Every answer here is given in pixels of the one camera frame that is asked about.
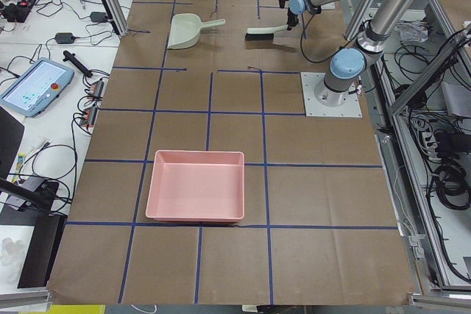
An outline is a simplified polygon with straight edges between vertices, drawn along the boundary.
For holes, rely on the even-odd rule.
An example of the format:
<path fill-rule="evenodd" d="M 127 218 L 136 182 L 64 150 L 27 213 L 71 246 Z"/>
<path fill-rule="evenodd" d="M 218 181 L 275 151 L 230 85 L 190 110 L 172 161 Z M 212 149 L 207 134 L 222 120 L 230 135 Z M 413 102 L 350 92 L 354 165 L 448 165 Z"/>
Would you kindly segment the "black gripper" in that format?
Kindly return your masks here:
<path fill-rule="evenodd" d="M 279 8 L 287 8 L 289 0 L 278 0 Z M 286 26 L 287 30 L 291 30 L 291 28 L 294 28 L 298 25 L 299 23 L 299 18 L 298 15 L 291 13 L 290 10 L 287 11 L 287 20 L 286 20 Z"/>

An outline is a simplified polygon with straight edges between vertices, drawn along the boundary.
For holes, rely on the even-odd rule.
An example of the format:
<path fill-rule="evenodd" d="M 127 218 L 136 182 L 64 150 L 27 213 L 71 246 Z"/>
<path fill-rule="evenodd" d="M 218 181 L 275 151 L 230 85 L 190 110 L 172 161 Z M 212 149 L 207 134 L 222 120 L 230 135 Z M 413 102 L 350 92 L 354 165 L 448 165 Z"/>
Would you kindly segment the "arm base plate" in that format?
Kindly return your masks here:
<path fill-rule="evenodd" d="M 302 96 L 307 117 L 316 118 L 362 118 L 361 106 L 355 85 L 343 93 L 325 86 L 326 73 L 301 72 Z"/>

